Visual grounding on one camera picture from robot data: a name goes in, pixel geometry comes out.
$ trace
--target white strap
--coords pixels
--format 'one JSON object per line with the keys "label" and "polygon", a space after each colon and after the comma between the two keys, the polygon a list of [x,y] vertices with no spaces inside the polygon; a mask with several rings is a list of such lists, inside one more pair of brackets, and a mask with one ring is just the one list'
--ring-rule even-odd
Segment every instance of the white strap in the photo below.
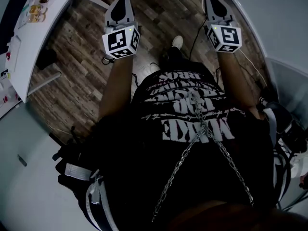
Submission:
{"label": "white strap", "polygon": [[90,180],[92,171],[72,164],[66,164],[65,175],[78,180]]}
{"label": "white strap", "polygon": [[86,209],[87,209],[88,216],[89,216],[90,220],[92,221],[92,223],[94,224],[94,226],[95,226],[98,230],[102,231],[102,230],[100,229],[100,226],[98,226],[98,224],[97,224],[96,220],[94,219],[94,217],[93,217],[93,215],[92,215],[92,212],[91,212],[89,195],[90,195],[90,192],[91,192],[93,186],[94,186],[94,183],[91,184],[91,185],[89,186],[89,188],[88,188],[88,190],[87,190],[87,193],[86,193]]}
{"label": "white strap", "polygon": [[264,113],[266,114],[268,121],[269,121],[269,135],[271,138],[271,142],[273,144],[273,147],[275,148],[276,145],[276,135],[277,135],[277,121],[276,121],[276,116],[272,109],[267,108],[263,110]]}
{"label": "white strap", "polygon": [[108,199],[107,199],[107,194],[106,194],[106,189],[105,189],[105,184],[102,181],[100,184],[100,194],[101,194],[101,201],[102,201],[102,205],[103,205],[103,209],[106,215],[106,218],[109,222],[109,225],[111,227],[111,229],[113,231],[119,231],[119,229],[116,226],[116,223],[111,215],[111,211],[109,208],[109,204],[108,204]]}

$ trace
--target metal chain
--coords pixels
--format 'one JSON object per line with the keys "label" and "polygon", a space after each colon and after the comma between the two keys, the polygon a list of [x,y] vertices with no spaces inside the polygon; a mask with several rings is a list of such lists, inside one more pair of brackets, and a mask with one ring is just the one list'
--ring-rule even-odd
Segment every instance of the metal chain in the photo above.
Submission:
{"label": "metal chain", "polygon": [[211,138],[219,147],[220,151],[222,152],[222,154],[224,155],[224,157],[228,160],[229,165],[231,168],[233,168],[233,170],[235,171],[238,179],[240,180],[240,182],[242,183],[242,185],[244,186],[244,189],[249,197],[249,201],[251,206],[254,206],[254,199],[249,191],[249,188],[247,187],[247,185],[245,184],[245,181],[242,177],[242,175],[240,174],[239,170],[237,169],[237,167],[235,166],[230,154],[228,153],[228,151],[226,150],[226,148],[224,147],[224,145],[222,144],[222,142],[217,141],[213,132],[208,128],[207,122],[204,120],[202,112],[201,112],[201,99],[199,97],[199,94],[197,92],[190,92],[189,93],[189,99],[192,105],[195,106],[195,115],[196,117],[200,120],[200,130],[199,132],[196,134],[195,138],[192,140],[192,142],[189,144],[189,146],[183,151],[182,155],[181,155],[181,159],[180,161],[177,162],[171,177],[169,178],[167,184],[164,187],[164,190],[162,191],[160,198],[157,202],[157,205],[155,207],[155,211],[153,212],[153,218],[152,218],[152,222],[154,222],[156,216],[158,215],[158,212],[161,208],[161,205],[163,203],[163,201],[165,200],[166,196],[167,196],[167,191],[168,189],[171,187],[172,185],[172,181],[176,175],[176,173],[178,172],[180,166],[183,164],[185,158],[188,156],[188,153],[191,151],[192,146],[200,139],[200,137],[203,134],[206,134],[206,136],[208,138]]}

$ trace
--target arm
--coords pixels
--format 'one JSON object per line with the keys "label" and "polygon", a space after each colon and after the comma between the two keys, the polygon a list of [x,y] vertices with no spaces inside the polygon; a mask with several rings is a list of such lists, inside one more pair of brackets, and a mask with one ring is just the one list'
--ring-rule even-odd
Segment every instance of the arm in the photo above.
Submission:
{"label": "arm", "polygon": [[218,52],[218,61],[226,94],[260,119],[252,92],[234,54]]}
{"label": "arm", "polygon": [[132,56],[115,60],[100,102],[99,120],[124,110],[130,104],[132,69]]}

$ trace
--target person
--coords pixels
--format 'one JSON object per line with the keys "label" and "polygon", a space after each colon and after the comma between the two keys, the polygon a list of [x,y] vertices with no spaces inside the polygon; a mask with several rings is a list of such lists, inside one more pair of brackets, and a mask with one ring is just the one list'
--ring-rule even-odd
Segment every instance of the person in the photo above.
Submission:
{"label": "person", "polygon": [[202,63],[182,57],[182,44],[174,38],[132,101],[132,56],[114,62],[104,89],[92,164],[117,228],[301,228],[303,218],[273,209],[269,128],[235,56],[218,52],[224,93]]}

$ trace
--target black cable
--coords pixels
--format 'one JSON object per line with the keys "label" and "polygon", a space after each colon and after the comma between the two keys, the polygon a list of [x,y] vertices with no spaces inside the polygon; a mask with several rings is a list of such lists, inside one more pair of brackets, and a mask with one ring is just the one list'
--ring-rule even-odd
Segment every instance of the black cable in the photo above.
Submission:
{"label": "black cable", "polygon": [[103,57],[102,60],[101,60],[102,64],[104,65],[108,65],[110,63],[114,63],[115,62],[115,58],[111,58],[111,59],[108,59],[107,57]]}
{"label": "black cable", "polygon": [[287,153],[287,154],[291,155],[292,152],[286,152],[286,151],[284,151],[284,153]]}
{"label": "black cable", "polygon": [[240,64],[240,62],[239,62],[239,60],[237,59],[236,55],[234,55],[234,56],[235,56],[235,59],[236,59],[236,61],[237,61],[237,64],[238,64],[242,69],[244,69],[244,70],[247,72],[247,74],[254,80],[255,83],[257,83],[257,81],[256,81],[256,79],[253,77],[253,75],[252,75],[246,68],[244,68],[244,67]]}
{"label": "black cable", "polygon": [[220,67],[215,70],[216,84],[218,84],[218,81],[219,81],[219,71],[220,71]]}
{"label": "black cable", "polygon": [[295,152],[292,151],[291,154],[290,154],[290,156],[289,156],[289,158],[288,158],[288,162],[286,162],[286,164],[285,164],[285,166],[284,166],[284,168],[283,168],[283,172],[282,172],[283,174],[284,174],[285,171],[287,170],[287,167],[288,167],[288,166],[291,168],[290,162],[291,162],[291,159],[294,157],[294,154],[295,154]]}
{"label": "black cable", "polygon": [[134,73],[131,73],[131,75],[134,76],[134,78],[135,78],[135,84],[136,84],[137,87],[139,87],[139,84],[138,84],[138,81],[137,81],[137,75],[134,74]]}
{"label": "black cable", "polygon": [[160,68],[160,66],[159,66],[158,64],[154,63],[154,62],[150,63],[150,65],[151,65],[151,64],[155,64],[157,67]]}
{"label": "black cable", "polygon": [[293,203],[289,204],[286,208],[284,208],[284,211],[289,211],[292,209],[296,204],[303,202],[308,198],[308,196],[305,196],[308,193],[308,190],[304,191]]}
{"label": "black cable", "polygon": [[189,53],[189,60],[191,60],[191,56],[192,56],[192,51],[193,51],[194,44],[195,44],[195,42],[196,42],[196,40],[197,40],[197,38],[198,38],[199,32],[200,32],[201,28],[203,27],[204,23],[206,22],[206,20],[207,20],[207,19],[204,20],[204,22],[202,23],[201,27],[199,27],[199,29],[198,29],[197,36],[196,36],[196,38],[195,38],[194,41],[193,41],[192,49],[191,49],[191,52]]}

